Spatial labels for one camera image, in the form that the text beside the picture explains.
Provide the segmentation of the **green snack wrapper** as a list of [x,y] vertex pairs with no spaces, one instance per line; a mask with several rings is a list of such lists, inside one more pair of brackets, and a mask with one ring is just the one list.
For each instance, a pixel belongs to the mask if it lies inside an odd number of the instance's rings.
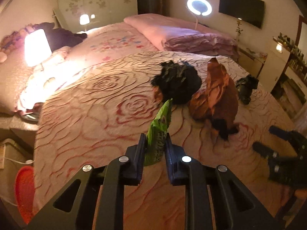
[[144,166],[158,163],[164,153],[168,128],[171,124],[172,99],[167,100],[158,111],[147,132]]

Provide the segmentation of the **red plastic laundry basket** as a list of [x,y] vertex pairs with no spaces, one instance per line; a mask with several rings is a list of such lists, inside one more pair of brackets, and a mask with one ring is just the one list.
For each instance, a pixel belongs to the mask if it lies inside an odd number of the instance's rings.
[[14,184],[15,200],[17,209],[23,219],[28,224],[33,214],[33,200],[34,200],[34,168],[32,166],[22,167],[15,178]]

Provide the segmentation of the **small black plastic bag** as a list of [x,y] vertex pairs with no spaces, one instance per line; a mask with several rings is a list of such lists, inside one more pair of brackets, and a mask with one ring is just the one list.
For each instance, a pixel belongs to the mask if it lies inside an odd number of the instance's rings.
[[235,86],[238,91],[239,100],[244,104],[248,105],[251,101],[251,94],[253,90],[257,90],[259,80],[248,74],[246,77],[240,78],[236,81]]

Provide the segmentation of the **brown bedside cabinet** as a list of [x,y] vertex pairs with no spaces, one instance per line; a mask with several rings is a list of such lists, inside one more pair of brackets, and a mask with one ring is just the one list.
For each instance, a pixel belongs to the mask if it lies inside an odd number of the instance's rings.
[[16,206],[14,184],[18,171],[33,163],[33,155],[13,139],[1,141],[1,199]]

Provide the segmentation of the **brown crumpled paper bag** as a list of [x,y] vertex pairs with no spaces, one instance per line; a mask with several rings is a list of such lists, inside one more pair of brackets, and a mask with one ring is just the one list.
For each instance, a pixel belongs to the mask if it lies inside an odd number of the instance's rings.
[[238,91],[224,65],[211,58],[207,66],[206,88],[200,89],[189,101],[189,112],[195,120],[209,119],[212,126],[222,132],[236,128]]

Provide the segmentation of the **black crumpled plastic bag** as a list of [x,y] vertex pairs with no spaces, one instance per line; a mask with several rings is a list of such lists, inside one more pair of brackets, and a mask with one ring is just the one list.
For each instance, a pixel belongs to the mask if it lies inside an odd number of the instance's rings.
[[188,103],[202,85],[197,70],[186,61],[171,60],[161,66],[161,73],[151,80],[154,98],[159,102],[172,100],[176,105]]

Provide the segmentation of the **pink floral bed sheet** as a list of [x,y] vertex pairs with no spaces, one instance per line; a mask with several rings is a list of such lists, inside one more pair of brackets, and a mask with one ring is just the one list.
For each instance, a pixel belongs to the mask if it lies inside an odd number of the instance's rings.
[[87,39],[62,47],[34,67],[17,100],[16,110],[26,114],[55,91],[77,81],[97,65],[157,48],[133,26],[115,23],[87,31]]

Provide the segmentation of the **lit white table lamp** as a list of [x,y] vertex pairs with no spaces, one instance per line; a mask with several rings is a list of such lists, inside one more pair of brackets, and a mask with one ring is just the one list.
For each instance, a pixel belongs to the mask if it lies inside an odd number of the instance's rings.
[[35,67],[51,56],[45,31],[36,30],[24,39],[24,60],[28,67]]

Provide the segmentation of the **dark purple clothing heap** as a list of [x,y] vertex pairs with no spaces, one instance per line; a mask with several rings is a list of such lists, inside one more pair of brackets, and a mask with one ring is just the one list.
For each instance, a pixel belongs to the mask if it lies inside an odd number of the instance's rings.
[[43,29],[51,51],[58,50],[64,46],[74,47],[87,39],[86,33],[72,33],[63,28],[54,28],[53,22],[43,22],[33,26],[35,30]]

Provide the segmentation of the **folded pink duvet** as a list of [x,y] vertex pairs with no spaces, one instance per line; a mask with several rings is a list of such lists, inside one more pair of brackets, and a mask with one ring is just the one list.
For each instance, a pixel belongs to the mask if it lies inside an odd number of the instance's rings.
[[201,24],[158,14],[129,16],[124,22],[138,30],[160,51],[238,58],[238,45],[234,38]]

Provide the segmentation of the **small far bedside lamp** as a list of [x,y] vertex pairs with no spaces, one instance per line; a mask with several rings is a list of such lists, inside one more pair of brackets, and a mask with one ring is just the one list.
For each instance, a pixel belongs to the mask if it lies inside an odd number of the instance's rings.
[[90,24],[90,18],[88,14],[82,14],[79,19],[80,26],[83,27],[84,32],[87,31],[87,27]]

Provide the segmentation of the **brown plush toy pile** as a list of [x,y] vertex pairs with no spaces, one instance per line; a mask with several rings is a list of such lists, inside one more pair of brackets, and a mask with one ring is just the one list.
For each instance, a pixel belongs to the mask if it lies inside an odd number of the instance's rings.
[[26,36],[32,32],[34,32],[34,27],[32,24],[28,24],[19,31],[13,31],[12,34],[6,35],[1,40],[1,52],[9,55],[14,50],[21,48],[24,46]]

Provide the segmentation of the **floral sliding wardrobe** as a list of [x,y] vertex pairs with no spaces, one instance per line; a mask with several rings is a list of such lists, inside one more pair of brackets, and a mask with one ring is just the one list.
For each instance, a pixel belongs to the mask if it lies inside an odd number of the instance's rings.
[[124,18],[137,14],[137,0],[57,0],[54,10],[60,26],[77,33],[84,31],[79,19],[88,14],[87,30],[122,22]]

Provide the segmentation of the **wall mounted black television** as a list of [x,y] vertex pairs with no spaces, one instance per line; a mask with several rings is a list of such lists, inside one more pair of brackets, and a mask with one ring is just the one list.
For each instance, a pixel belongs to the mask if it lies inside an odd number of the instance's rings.
[[262,0],[220,0],[219,13],[241,19],[259,29],[262,28],[265,2]]

